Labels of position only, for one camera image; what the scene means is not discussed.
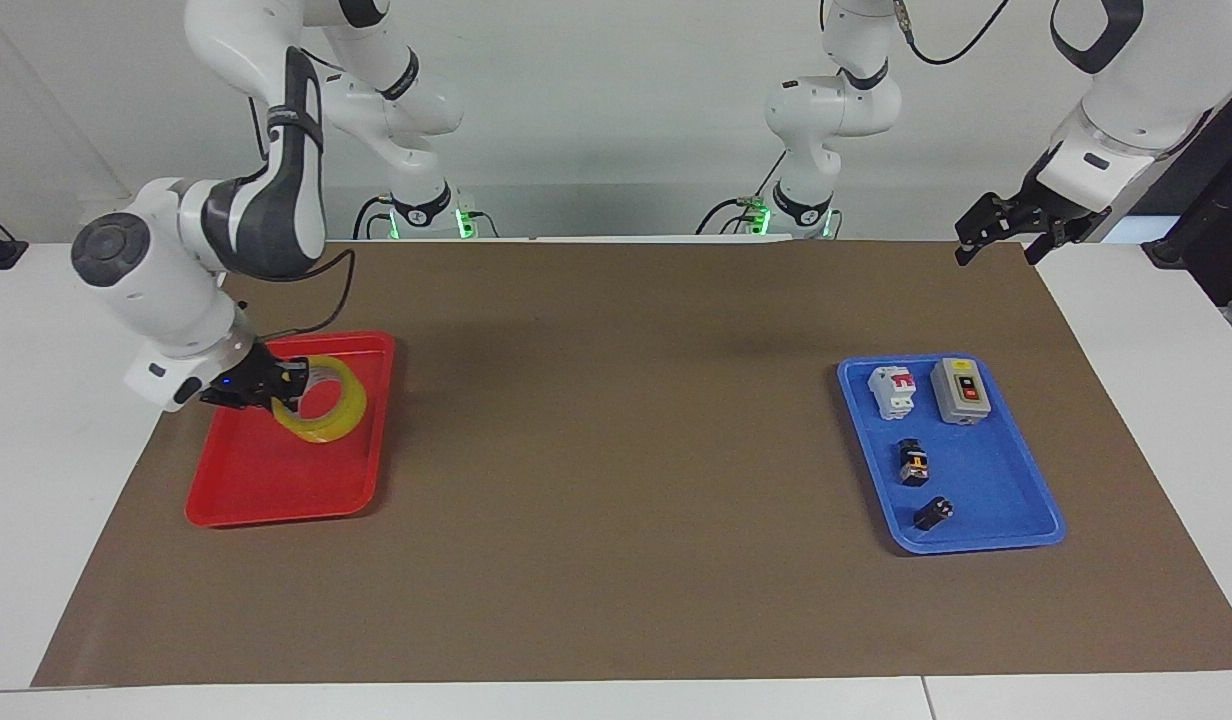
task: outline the white wall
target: white wall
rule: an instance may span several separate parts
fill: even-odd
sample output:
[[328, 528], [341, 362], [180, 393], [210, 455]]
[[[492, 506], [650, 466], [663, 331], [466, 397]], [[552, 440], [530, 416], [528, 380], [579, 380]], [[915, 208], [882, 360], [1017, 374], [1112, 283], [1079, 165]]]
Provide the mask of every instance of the white wall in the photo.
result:
[[[949, 53], [994, 6], [914, 0], [919, 42]], [[898, 126], [839, 143], [845, 235], [950, 237], [979, 194], [1015, 190], [1087, 88], [1051, 47], [1050, 9], [1016, 0], [946, 68], [919, 64], [896, 33]], [[395, 0], [395, 11], [424, 69], [468, 97], [464, 127], [439, 138], [452, 181], [513, 234], [692, 231], [715, 201], [752, 192], [780, 153], [763, 123], [768, 89], [834, 70], [816, 0]], [[246, 102], [191, 55], [181, 12], [180, 0], [0, 0], [0, 32], [128, 190], [257, 164]], [[326, 51], [317, 32], [309, 47]], [[11, 105], [5, 85], [0, 215], [31, 240], [69, 240], [80, 208], [60, 176], [73, 190], [83, 176], [91, 195], [113, 181], [87, 178], [85, 164], [64, 168], [34, 105]], [[381, 178], [368, 152], [329, 133], [333, 235], [347, 234]]]

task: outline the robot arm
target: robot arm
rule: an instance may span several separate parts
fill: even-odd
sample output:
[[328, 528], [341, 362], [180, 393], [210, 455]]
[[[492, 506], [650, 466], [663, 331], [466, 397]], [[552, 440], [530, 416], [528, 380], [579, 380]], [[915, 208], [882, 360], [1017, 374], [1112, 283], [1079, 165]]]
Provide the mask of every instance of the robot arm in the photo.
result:
[[460, 127], [464, 105], [455, 88], [421, 67], [388, 2], [377, 22], [331, 23], [323, 32], [347, 73], [329, 79], [326, 117], [388, 168], [395, 223], [411, 237], [464, 234], [456, 192], [425, 141]]
[[1112, 201], [1154, 160], [1193, 139], [1232, 94], [1232, 0], [1101, 0], [1109, 22], [1087, 51], [1052, 39], [1092, 90], [1060, 125], [1020, 191], [986, 194], [955, 224], [958, 264], [982, 247], [1042, 232], [1031, 264], [1067, 242], [1082, 242]]
[[896, 32], [892, 0], [835, 0], [825, 15], [825, 53], [835, 76], [801, 76], [768, 96], [768, 127], [785, 142], [782, 174], [763, 202], [771, 232], [817, 237], [825, 228], [839, 171], [837, 137], [876, 136], [901, 115], [901, 88], [887, 76]]
[[[227, 181], [149, 182], [126, 210], [87, 224], [71, 249], [86, 286], [147, 339], [126, 382], [163, 409], [198, 396], [218, 406], [270, 409], [281, 402], [296, 411], [308, 364], [270, 354], [218, 275], [290, 281], [322, 256], [323, 96], [301, 28], [319, 23], [329, 35], [375, 37], [346, 51], [368, 73], [375, 59], [388, 67], [397, 57], [379, 30], [387, 10], [383, 0], [188, 0], [185, 28], [195, 54], [269, 108], [267, 164]], [[409, 73], [415, 81], [414, 69], [398, 72], [402, 85]], [[379, 95], [397, 92], [389, 88]]]

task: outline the table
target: table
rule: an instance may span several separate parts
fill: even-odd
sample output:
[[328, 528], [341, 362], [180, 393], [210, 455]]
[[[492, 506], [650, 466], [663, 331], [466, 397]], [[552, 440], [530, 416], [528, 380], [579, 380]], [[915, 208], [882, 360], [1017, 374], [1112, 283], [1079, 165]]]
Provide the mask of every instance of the table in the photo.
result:
[[[1157, 272], [1136, 247], [1056, 252], [1040, 272], [1232, 603], [1232, 330], [1186, 275]], [[73, 279], [67, 247], [32, 247], [21, 266], [0, 274], [0, 688], [27, 685], [158, 419], [122, 387], [136, 346]], [[105, 422], [83, 407], [101, 409]], [[1115, 706], [1125, 713], [1129, 688], [1142, 693], [1148, 718], [1175, 716], [1157, 697], [1232, 716], [1232, 673], [51, 690], [0, 694], [0, 716], [76, 716], [80, 706], [139, 713], [142, 703], [175, 700], [283, 716], [333, 705], [363, 715], [414, 706], [432, 716], [441, 706], [452, 716], [548, 716], [552, 706], [574, 714], [580, 705], [604, 718], [740, 718], [758, 706], [795, 718], [928, 718], [935, 708], [945, 720], [1000, 716], [1002, 703], [1016, 713], [1019, 698], [1058, 697], [1073, 708], [1051, 715], [1029, 706], [1039, 716], [1096, 718]]]

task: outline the yellow tape roll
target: yellow tape roll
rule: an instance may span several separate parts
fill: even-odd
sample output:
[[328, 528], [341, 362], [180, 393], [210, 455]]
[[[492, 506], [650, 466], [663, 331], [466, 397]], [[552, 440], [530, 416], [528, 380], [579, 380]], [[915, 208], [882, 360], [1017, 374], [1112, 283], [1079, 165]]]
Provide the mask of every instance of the yellow tape roll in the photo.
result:
[[282, 402], [274, 401], [274, 419], [306, 443], [333, 443], [346, 436], [368, 409], [368, 393], [363, 383], [355, 377], [345, 362], [328, 355], [314, 355], [309, 359], [309, 393], [317, 383], [336, 382], [341, 386], [341, 397], [336, 404], [318, 418], [301, 418], [288, 411]]

